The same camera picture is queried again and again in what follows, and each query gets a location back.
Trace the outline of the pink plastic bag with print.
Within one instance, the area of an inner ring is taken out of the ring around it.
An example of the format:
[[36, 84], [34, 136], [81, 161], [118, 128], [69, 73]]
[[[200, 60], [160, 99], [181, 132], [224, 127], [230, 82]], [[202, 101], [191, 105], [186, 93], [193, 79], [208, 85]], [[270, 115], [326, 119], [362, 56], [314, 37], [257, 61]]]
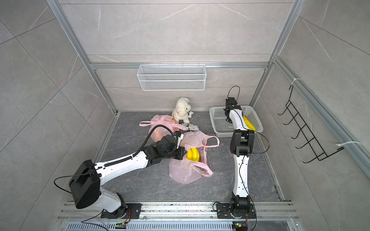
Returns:
[[[175, 131], [183, 130], [186, 131], [187, 128], [180, 125], [176, 120], [170, 115], [155, 115], [150, 121], [142, 121], [139, 126], [146, 127], [150, 126], [149, 132], [151, 132], [155, 126], [163, 125], [167, 127], [171, 133]], [[151, 134], [151, 138], [154, 142], [160, 141], [164, 136], [170, 135], [170, 133], [163, 127], [158, 127]]]

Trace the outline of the white plastic basket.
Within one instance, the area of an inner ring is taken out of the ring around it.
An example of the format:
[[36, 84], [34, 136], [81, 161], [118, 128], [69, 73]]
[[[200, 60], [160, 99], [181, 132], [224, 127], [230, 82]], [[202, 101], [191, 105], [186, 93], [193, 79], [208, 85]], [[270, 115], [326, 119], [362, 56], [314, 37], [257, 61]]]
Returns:
[[[231, 138], [234, 132], [234, 126], [226, 119], [224, 106], [214, 106], [210, 108], [211, 123], [218, 138]], [[251, 122], [259, 133], [263, 132], [262, 123], [256, 111], [248, 105], [241, 106], [243, 115]]]

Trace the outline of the plain pink plastic bag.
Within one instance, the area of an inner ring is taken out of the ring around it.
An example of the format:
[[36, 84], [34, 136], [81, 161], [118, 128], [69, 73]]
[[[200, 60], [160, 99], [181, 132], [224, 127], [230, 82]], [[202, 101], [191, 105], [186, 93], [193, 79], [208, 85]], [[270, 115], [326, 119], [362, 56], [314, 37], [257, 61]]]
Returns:
[[184, 134], [180, 145], [186, 152], [190, 148], [197, 148], [200, 154], [199, 162], [187, 159], [187, 153], [182, 160], [171, 159], [169, 163], [169, 176], [177, 183], [189, 184], [203, 177], [209, 178], [214, 173], [207, 164], [207, 151], [209, 148], [218, 147], [220, 144], [216, 136], [209, 136], [202, 131], [190, 131]]

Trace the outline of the white plush toy dog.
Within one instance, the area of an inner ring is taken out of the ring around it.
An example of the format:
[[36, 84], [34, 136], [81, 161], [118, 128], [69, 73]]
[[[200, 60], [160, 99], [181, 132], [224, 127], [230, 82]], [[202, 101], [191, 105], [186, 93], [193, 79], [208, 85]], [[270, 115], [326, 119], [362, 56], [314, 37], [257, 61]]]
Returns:
[[185, 97], [181, 97], [177, 100], [175, 109], [172, 112], [172, 117], [176, 122], [179, 124], [182, 120], [183, 123], [190, 123], [190, 118], [194, 113], [191, 111], [191, 105], [189, 104], [189, 99]]

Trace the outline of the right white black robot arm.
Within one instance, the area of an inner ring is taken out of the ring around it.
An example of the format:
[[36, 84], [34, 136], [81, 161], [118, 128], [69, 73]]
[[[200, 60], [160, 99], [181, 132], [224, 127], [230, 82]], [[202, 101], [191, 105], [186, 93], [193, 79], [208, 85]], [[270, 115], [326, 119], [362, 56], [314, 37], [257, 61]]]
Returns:
[[230, 152], [235, 161], [235, 182], [230, 199], [232, 217], [247, 216], [251, 207], [248, 188], [248, 163], [252, 154], [255, 132], [245, 123], [243, 111], [234, 97], [225, 100], [226, 120], [232, 123], [234, 132], [230, 142]]

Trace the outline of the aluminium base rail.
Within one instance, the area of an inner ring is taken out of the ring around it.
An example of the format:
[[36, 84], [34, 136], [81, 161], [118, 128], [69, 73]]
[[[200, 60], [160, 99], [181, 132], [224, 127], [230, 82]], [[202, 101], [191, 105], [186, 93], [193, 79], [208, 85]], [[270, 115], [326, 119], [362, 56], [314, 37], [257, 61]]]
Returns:
[[95, 208], [63, 205], [55, 231], [301, 231], [291, 202], [255, 202], [246, 214], [227, 202], [130, 202], [121, 219], [102, 218]]

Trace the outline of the yellow-green banana bunch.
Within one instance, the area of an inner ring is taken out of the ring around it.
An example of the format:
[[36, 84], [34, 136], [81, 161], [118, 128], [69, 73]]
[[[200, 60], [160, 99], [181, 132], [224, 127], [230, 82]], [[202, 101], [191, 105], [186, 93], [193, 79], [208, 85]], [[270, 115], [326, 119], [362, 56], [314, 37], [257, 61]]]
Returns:
[[255, 126], [247, 119], [246, 116], [243, 116], [243, 120], [249, 130], [256, 131]]
[[187, 152], [187, 159], [194, 162], [199, 162], [200, 154], [197, 148], [190, 148]]

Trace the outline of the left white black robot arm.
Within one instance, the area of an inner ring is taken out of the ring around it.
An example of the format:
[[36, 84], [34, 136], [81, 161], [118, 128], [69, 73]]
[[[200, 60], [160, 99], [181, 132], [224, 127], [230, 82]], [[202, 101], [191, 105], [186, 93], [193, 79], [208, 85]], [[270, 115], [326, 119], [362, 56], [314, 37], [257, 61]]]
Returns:
[[112, 193], [103, 188], [108, 181], [131, 171], [159, 164], [164, 159], [182, 160], [186, 153], [180, 145], [183, 135], [167, 135], [160, 141], [133, 153], [111, 161], [93, 163], [84, 161], [69, 181], [75, 207], [84, 209], [90, 206], [102, 209], [102, 218], [123, 218], [129, 209], [120, 193]]

